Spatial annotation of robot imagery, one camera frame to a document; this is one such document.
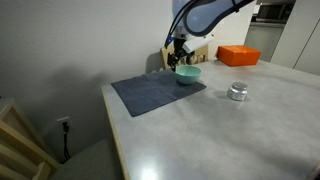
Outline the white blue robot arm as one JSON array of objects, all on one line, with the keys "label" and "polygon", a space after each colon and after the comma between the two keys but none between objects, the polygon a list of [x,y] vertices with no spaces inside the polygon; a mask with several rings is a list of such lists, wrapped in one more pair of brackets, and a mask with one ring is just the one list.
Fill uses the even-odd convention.
[{"label": "white blue robot arm", "polygon": [[188,0],[176,13],[168,30],[164,47],[173,45],[167,65],[176,70],[182,58],[190,58],[194,51],[213,40],[211,31],[224,18],[238,13],[254,0]]}]

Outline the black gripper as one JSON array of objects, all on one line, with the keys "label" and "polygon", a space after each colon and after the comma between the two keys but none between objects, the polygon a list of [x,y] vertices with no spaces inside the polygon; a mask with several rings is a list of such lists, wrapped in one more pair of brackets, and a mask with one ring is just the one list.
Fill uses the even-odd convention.
[{"label": "black gripper", "polygon": [[179,65],[187,65],[186,63],[186,51],[183,49],[185,39],[174,39],[174,53],[169,53],[167,56],[167,65],[172,71],[176,71],[177,58],[180,58]]}]

